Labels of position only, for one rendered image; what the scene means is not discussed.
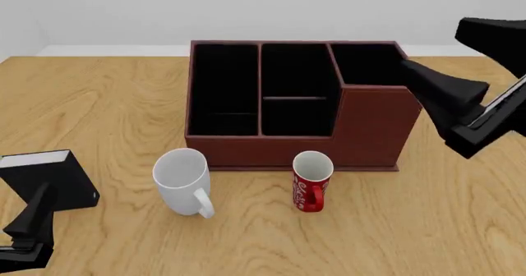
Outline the red mug with white print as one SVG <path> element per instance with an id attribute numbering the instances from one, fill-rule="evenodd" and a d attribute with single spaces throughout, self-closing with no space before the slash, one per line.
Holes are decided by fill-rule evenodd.
<path id="1" fill-rule="evenodd" d="M 329 157 L 317 151 L 304 151 L 293 160 L 293 203 L 297 209 L 315 213 L 322 211 L 325 192 L 334 173 Z"/>

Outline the flat plate on left gripper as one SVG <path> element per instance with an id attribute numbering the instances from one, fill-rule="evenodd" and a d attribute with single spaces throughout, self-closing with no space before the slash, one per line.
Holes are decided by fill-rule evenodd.
<path id="1" fill-rule="evenodd" d="M 69 149 L 0 157 L 0 178 L 24 202 L 44 183 L 57 191 L 54 211 L 86 209 L 99 201 L 99 192 Z"/>

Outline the red-brown desk caddy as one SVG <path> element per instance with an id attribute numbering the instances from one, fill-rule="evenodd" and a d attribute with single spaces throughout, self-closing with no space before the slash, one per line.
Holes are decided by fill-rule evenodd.
<path id="1" fill-rule="evenodd" d="M 393 41 L 192 41 L 184 137 L 215 171 L 394 172 L 421 105 L 395 81 Z"/>

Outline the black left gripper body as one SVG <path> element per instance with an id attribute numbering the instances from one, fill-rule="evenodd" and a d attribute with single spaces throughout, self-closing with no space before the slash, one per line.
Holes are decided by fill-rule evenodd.
<path id="1" fill-rule="evenodd" d="M 46 268 L 53 251 L 52 233 L 38 236 L 12 236 L 10 246 L 0 246 L 0 269 Z"/>

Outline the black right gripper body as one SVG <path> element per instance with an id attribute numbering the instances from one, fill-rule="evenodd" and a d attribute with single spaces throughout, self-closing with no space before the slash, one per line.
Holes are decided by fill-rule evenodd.
<path id="1" fill-rule="evenodd" d="M 510 131 L 526 137 L 526 75 L 494 98 L 469 125 L 453 127 L 445 145 L 470 159 Z"/>

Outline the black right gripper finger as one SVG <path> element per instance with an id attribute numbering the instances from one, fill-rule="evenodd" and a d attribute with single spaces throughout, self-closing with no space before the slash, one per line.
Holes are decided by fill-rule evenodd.
<path id="1" fill-rule="evenodd" d="M 482 115 L 481 105 L 489 84 L 479 80 L 468 80 L 447 76 L 415 61 L 400 63 L 406 79 L 405 86 L 416 96 L 427 111 L 442 138 L 458 125 L 468 125 Z"/>

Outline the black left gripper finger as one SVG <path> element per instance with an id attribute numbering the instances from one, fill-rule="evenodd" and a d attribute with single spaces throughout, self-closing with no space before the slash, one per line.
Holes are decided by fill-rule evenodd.
<path id="1" fill-rule="evenodd" d="M 27 206 L 3 231 L 13 241 L 54 243 L 53 238 L 54 187 L 45 182 L 34 193 Z"/>

